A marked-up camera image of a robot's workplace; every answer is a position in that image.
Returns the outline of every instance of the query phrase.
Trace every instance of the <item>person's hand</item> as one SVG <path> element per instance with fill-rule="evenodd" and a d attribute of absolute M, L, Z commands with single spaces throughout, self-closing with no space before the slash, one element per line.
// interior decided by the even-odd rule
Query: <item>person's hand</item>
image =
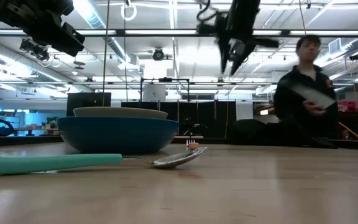
<path fill-rule="evenodd" d="M 309 111 L 310 114 L 314 116 L 322 116 L 326 112 L 321 106 L 316 105 L 313 101 L 310 100 L 305 100 L 303 102 L 303 106 L 307 111 Z"/>

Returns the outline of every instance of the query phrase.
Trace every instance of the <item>teal spoon handle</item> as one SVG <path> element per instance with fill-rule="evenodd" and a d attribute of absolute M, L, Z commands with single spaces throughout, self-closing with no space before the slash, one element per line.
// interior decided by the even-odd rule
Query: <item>teal spoon handle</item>
<path fill-rule="evenodd" d="M 0 174 L 27 174 L 48 170 L 120 164 L 120 154 L 83 154 L 47 157 L 17 157 L 0 155 Z"/>

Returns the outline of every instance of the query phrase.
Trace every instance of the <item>blue bowl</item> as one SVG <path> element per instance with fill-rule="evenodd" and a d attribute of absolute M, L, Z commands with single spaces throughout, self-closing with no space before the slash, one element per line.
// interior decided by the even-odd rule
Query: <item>blue bowl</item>
<path fill-rule="evenodd" d="M 63 140 L 82 153 L 147 154 L 171 143 L 179 123 L 126 117 L 58 118 Z"/>

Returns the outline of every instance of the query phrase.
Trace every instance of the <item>man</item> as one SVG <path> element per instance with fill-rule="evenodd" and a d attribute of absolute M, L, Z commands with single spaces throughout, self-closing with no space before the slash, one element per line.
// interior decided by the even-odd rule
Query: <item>man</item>
<path fill-rule="evenodd" d="M 320 67 L 313 64 L 320 45 L 321 41 L 316 35 L 307 35 L 298 41 L 296 54 L 299 65 L 280 79 L 274 96 L 274 108 L 279 119 L 294 119 L 312 136 L 336 139 L 337 103 L 324 110 L 288 88 L 291 83 L 299 83 L 336 98 L 332 81 L 322 73 Z"/>

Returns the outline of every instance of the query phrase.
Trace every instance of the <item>bowl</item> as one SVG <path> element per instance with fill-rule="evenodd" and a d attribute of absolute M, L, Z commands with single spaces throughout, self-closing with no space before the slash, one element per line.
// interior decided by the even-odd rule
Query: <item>bowl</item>
<path fill-rule="evenodd" d="M 75 116 L 114 116 L 131 118 L 155 118 L 166 119 L 168 113 L 157 110 L 148 110 L 141 108 L 112 108 L 107 106 L 94 106 L 75 108 Z"/>
<path fill-rule="evenodd" d="M 82 153 L 148 154 L 171 143 L 179 123 L 166 119 L 66 117 L 57 119 L 62 139 Z"/>

